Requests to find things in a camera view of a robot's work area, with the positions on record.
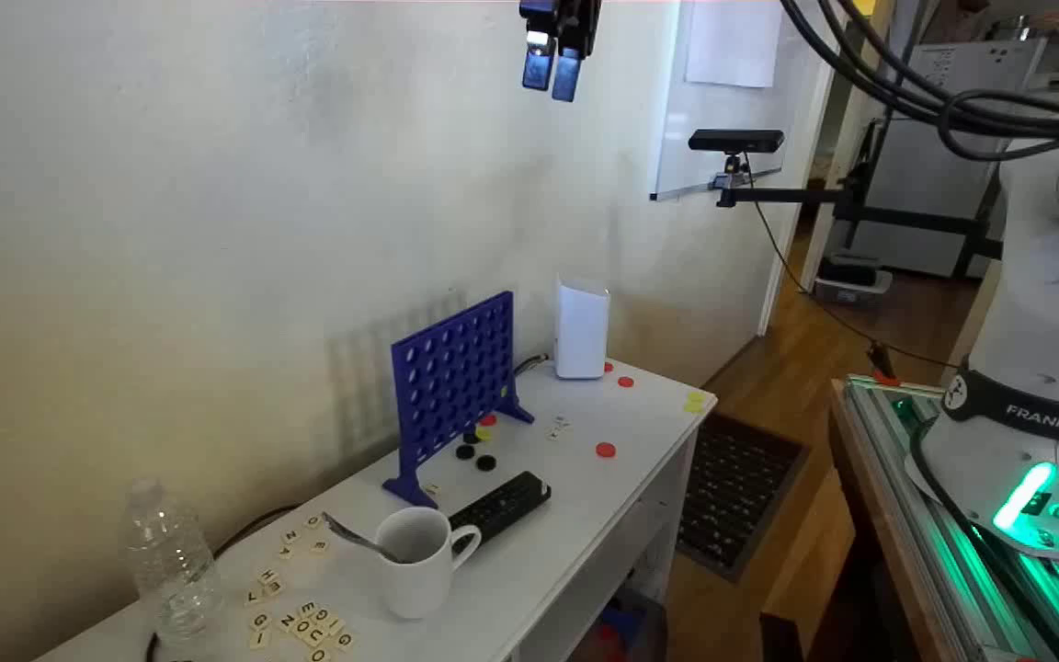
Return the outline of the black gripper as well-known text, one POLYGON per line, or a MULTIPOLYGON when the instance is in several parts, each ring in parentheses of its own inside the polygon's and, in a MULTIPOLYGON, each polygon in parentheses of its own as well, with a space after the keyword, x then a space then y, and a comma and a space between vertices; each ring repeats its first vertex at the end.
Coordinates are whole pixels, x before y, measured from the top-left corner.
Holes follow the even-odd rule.
POLYGON ((551 98, 572 101, 580 56, 596 47, 599 8, 601 0, 517 0, 517 18, 524 23, 523 85, 528 93, 551 85, 551 98))

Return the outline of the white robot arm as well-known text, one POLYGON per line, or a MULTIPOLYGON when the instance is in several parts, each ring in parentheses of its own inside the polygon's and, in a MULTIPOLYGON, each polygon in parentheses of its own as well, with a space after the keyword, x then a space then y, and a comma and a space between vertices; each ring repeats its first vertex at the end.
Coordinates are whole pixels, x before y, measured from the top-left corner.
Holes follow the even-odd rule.
POLYGON ((795 34, 882 106, 931 124, 963 162, 1003 169, 1001 284, 937 419, 911 442, 908 473, 949 513, 1059 558, 1059 98, 949 93, 898 56, 862 58, 843 34, 852 0, 780 0, 795 34))

